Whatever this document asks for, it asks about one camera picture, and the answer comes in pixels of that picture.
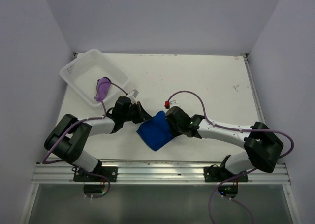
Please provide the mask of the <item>blue towel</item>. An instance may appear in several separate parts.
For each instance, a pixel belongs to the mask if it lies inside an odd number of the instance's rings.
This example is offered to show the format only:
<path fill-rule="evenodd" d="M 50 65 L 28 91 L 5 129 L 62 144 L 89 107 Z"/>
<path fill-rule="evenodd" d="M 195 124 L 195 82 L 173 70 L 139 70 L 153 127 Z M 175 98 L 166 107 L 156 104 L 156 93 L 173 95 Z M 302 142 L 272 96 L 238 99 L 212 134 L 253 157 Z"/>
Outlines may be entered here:
<path fill-rule="evenodd" d="M 142 123 L 137 134 L 153 151 L 158 151 L 174 139 L 164 111 L 159 111 L 150 120 Z"/>

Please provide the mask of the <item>purple towel black trim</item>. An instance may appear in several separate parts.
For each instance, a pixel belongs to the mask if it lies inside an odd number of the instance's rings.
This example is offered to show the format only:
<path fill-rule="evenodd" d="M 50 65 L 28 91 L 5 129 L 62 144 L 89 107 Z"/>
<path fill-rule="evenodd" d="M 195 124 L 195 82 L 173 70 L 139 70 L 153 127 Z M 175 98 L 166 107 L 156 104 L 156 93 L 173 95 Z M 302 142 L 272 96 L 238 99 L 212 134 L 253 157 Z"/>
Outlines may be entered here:
<path fill-rule="evenodd" d="M 97 81 L 96 96 L 94 99 L 97 102 L 102 102 L 106 97 L 111 87 L 111 80 L 108 77 L 103 77 Z"/>

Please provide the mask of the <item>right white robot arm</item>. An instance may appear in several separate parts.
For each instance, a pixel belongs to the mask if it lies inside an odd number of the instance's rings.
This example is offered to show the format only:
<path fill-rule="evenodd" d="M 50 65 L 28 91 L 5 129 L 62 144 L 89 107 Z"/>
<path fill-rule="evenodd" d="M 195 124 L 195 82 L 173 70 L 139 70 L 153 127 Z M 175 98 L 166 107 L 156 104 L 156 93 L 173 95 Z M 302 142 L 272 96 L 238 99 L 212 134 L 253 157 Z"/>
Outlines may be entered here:
<path fill-rule="evenodd" d="M 261 122 L 255 122 L 252 126 L 219 125 L 202 115 L 190 117 L 177 106 L 171 107 L 165 117 L 175 137 L 186 135 L 190 138 L 214 139 L 244 150 L 236 155 L 227 155 L 221 163 L 219 175 L 225 181 L 254 168 L 272 173 L 284 147 L 280 139 Z"/>

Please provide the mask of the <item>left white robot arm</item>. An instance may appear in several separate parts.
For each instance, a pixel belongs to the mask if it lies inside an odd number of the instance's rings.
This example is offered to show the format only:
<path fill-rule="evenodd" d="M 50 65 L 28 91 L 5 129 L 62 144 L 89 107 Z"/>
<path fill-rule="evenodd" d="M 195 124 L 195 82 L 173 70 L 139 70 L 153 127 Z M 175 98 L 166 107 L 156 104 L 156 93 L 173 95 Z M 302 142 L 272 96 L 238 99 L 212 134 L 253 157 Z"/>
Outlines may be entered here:
<path fill-rule="evenodd" d="M 47 158 L 54 154 L 60 161 L 85 170 L 86 177 L 91 181 L 97 181 L 101 178 L 102 168 L 100 161 L 84 150 L 88 138 L 100 134 L 114 134 L 125 122 L 138 124 L 151 118 L 140 102 L 132 102 L 127 96 L 119 97 L 115 106 L 100 117 L 79 119 L 66 114 L 44 143 L 48 154 L 43 163 L 52 164 L 53 161 L 48 161 Z"/>

